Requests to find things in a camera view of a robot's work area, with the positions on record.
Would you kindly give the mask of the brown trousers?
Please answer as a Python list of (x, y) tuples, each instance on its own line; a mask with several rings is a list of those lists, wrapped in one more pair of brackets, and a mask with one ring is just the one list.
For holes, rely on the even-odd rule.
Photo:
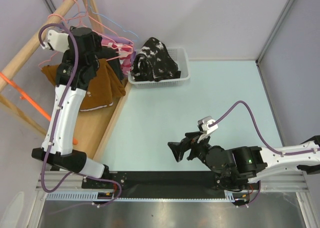
[(90, 61), (80, 60), (74, 69), (69, 59), (57, 65), (41, 68), (49, 82), (61, 92), (66, 102), (71, 93), (78, 93), (79, 110), (89, 112), (114, 104), (116, 98), (126, 95), (125, 87), (106, 59), (94, 57)]

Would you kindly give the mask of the wooden clothes rack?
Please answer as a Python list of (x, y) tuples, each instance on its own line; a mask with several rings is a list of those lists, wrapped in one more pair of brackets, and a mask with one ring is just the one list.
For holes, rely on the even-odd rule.
[[(67, 12), (72, 8), (77, 0), (65, 0), (55, 10), (53, 16), (48, 18), (45, 24), (59, 22), (62, 20)], [(93, 5), (93, 11), (97, 11), (95, 0), (89, 0)], [(83, 4), (87, 5), (87, 0), (83, 0)], [(40, 42), (38, 33), (35, 33), (31, 39), (22, 47), (22, 49), (14, 56), (14, 58), (2, 70), (2, 73), (9, 79), (13, 79), (15, 75), (21, 70), (26, 62), (31, 58), (34, 52), (39, 48)], [(89, 158), (99, 162), (102, 159), (104, 150), (111, 137), (113, 129), (117, 123), (119, 115), (127, 101), (131, 90), (131, 84), (124, 81), (126, 95), (117, 98), (115, 103), (110, 108), (102, 108), (96, 111), (81, 113), (77, 118), (75, 134), (80, 138), (80, 144), (76, 146), (79, 151), (86, 152)], [(13, 102), (0, 96), (0, 108), (6, 111), (10, 116), (25, 127), (32, 130), (41, 138), (46, 136), (46, 131), (31, 117), (26, 115)]]

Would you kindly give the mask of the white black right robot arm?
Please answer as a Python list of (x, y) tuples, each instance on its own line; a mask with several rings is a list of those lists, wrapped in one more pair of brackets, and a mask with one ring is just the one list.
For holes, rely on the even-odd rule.
[(241, 146), (223, 149), (211, 146), (210, 138), (200, 140), (200, 132), (189, 132), (180, 142), (168, 142), (173, 156), (180, 162), (185, 152), (187, 160), (199, 159), (214, 174), (216, 184), (224, 190), (240, 191), (248, 184), (285, 172), (320, 172), (320, 137), (315, 135), (282, 151), (261, 146)]

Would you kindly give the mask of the aluminium corner post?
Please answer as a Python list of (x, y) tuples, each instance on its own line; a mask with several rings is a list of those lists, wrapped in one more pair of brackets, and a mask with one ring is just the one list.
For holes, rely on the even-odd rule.
[(292, 10), (296, 0), (287, 0), (283, 9), (281, 10), (273, 28), (271, 29), (271, 32), (269, 36), (267, 37), (261, 51), (259, 52), (255, 63), (257, 66), (261, 64), (261, 61), (263, 60), (264, 56), (266, 55), (267, 51), (269, 50), (270, 45), (276, 38), (277, 33), (279, 32), (280, 28), (282, 27), (283, 23), (285, 22), (285, 19), (289, 15), (290, 11)]

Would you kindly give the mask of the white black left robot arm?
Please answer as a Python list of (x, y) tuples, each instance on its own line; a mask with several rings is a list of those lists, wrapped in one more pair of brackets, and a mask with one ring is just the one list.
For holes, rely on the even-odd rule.
[(88, 27), (68, 30), (66, 51), (55, 76), (55, 101), (47, 135), (32, 158), (64, 170), (93, 178), (100, 188), (110, 184), (108, 166), (73, 148), (73, 136), (80, 106), (100, 63), (102, 37)]

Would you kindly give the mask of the pink trousers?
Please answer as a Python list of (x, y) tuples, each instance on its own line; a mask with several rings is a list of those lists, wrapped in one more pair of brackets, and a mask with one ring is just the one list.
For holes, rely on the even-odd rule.
[(122, 73), (127, 77), (132, 70), (137, 54), (134, 42), (123, 37), (111, 35), (110, 37), (104, 36), (102, 38), (102, 45), (115, 50)]

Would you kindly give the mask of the lilac trousers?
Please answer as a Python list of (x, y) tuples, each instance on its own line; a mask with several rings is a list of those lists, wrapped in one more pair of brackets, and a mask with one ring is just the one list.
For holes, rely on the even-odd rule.
[(102, 45), (115, 50), (121, 64), (123, 62), (130, 62), (132, 64), (136, 57), (136, 49), (134, 42), (125, 37), (103, 34)]

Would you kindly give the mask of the black white patterned trousers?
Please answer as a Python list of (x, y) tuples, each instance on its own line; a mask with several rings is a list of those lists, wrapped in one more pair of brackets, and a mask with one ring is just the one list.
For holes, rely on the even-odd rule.
[(155, 37), (150, 37), (135, 56), (130, 72), (134, 81), (161, 81), (172, 76), (172, 72), (165, 67), (175, 67), (175, 62), (170, 58), (163, 42)]

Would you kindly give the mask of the orange plastic hanger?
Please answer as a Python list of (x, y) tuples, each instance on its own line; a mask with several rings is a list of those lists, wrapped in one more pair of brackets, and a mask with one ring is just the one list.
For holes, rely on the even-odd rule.
[[(16, 89), (20, 93), (20, 96), (30, 105), (32, 105), (44, 118), (46, 118), (49, 122), (51, 121), (51, 117), (49, 116), (49, 114), (13, 80), (8, 79), (2, 72), (0, 73), (0, 77), (14, 89)], [(8, 100), (2, 94), (0, 95), (0, 108), (40, 137), (44, 138), (47, 135), (47, 132), (43, 127), (41, 127), (31, 117), (26, 115), (20, 108), (18, 108), (13, 102)]]

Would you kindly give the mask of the white plastic basket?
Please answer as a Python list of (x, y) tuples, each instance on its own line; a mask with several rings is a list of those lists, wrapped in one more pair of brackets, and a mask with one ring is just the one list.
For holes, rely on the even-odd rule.
[(172, 87), (180, 86), (187, 82), (190, 77), (189, 58), (186, 50), (183, 47), (167, 47), (168, 55), (174, 61), (175, 67), (163, 66), (166, 68), (167, 76), (169, 72), (172, 73), (168, 79), (162, 79), (160, 81), (134, 81), (131, 74), (128, 74), (128, 82), (136, 88), (156, 88), (156, 87)]

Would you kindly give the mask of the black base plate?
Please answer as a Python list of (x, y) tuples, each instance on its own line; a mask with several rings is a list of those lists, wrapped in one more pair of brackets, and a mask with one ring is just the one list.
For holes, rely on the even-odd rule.
[(211, 191), (242, 192), (247, 189), (257, 190), (257, 182), (249, 185), (241, 180), (239, 184), (228, 178), (221, 178), (212, 171), (112, 171), (109, 174), (112, 181), (118, 182), (122, 191), (133, 193), (143, 191), (148, 194), (168, 192), (194, 194)]

